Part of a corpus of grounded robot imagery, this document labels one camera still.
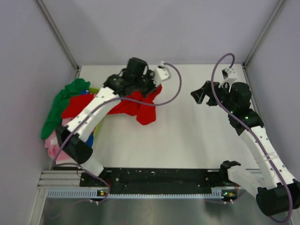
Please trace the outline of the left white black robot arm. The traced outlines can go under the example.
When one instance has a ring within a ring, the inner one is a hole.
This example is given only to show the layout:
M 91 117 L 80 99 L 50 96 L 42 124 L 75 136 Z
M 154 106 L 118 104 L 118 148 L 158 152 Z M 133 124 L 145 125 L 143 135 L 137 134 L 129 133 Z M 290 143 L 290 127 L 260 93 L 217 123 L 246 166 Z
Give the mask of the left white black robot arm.
M 93 149 L 86 145 L 93 129 L 123 98 L 135 91 L 146 96 L 160 84 L 157 69 L 151 70 L 145 61 L 131 58 L 119 74 L 107 78 L 97 95 L 73 120 L 56 129 L 61 150 L 91 173 L 90 180 L 96 186 L 106 182 L 106 174 Z

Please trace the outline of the red t shirt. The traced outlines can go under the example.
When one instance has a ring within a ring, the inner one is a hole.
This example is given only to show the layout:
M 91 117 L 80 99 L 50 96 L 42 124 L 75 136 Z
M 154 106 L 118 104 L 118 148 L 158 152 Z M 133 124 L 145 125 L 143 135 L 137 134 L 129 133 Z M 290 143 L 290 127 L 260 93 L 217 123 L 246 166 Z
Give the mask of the red t shirt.
M 147 104 L 154 104 L 154 99 L 160 94 L 162 86 L 160 85 L 154 92 L 150 93 L 147 97 L 143 97 L 138 91 L 128 96 L 134 100 L 141 101 Z M 99 90 L 92 92 L 91 90 L 85 90 L 80 95 L 74 96 L 70 99 L 68 106 L 62 112 L 62 119 L 70 119 L 76 117 L 84 107 L 86 107 L 91 100 L 96 96 Z M 154 106 L 147 106 L 144 104 L 123 100 L 113 109 L 109 111 L 109 114 L 126 114 L 129 116 L 135 116 L 136 120 L 142 125 L 148 125 L 156 120 L 156 108 Z

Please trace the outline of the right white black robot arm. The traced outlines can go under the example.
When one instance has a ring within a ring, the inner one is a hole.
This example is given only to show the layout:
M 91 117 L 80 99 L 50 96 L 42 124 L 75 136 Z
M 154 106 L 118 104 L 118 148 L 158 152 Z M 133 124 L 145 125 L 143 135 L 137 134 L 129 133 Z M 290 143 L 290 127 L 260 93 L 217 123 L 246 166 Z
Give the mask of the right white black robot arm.
M 286 212 L 291 216 L 300 206 L 300 183 L 286 168 L 272 146 L 260 116 L 251 109 L 252 93 L 243 82 L 229 84 L 206 81 L 190 93 L 197 104 L 205 97 L 208 106 L 227 110 L 230 125 L 250 150 L 262 178 L 254 176 L 236 161 L 224 161 L 219 181 L 223 185 L 236 183 L 255 199 L 261 212 L 268 216 Z

